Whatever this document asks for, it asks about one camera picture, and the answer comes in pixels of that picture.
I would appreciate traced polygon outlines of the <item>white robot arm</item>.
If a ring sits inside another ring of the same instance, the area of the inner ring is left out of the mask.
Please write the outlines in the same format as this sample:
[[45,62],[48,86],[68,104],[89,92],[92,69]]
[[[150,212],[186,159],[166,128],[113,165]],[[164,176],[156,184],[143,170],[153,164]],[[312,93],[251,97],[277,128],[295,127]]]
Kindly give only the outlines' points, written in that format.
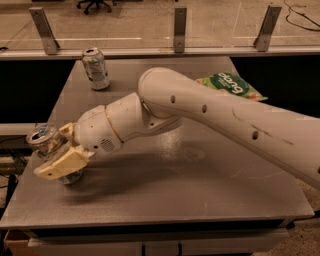
[[137,91],[85,112],[61,127],[65,140],[47,148],[34,173],[54,180],[87,166],[92,156],[108,155],[140,136],[198,121],[244,148],[320,189],[320,120],[205,87],[167,68],[151,68]]

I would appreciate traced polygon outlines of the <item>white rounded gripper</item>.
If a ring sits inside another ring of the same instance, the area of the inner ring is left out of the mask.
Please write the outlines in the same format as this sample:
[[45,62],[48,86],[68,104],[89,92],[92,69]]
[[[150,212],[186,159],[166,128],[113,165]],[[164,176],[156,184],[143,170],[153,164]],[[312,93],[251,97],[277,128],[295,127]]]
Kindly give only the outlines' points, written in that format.
[[106,156],[123,146],[108,121],[103,105],[85,112],[75,125],[67,123],[59,131],[67,141],[75,141],[81,146],[71,147],[62,156],[37,167],[34,174],[40,178],[54,180],[67,176],[86,167],[94,153]]

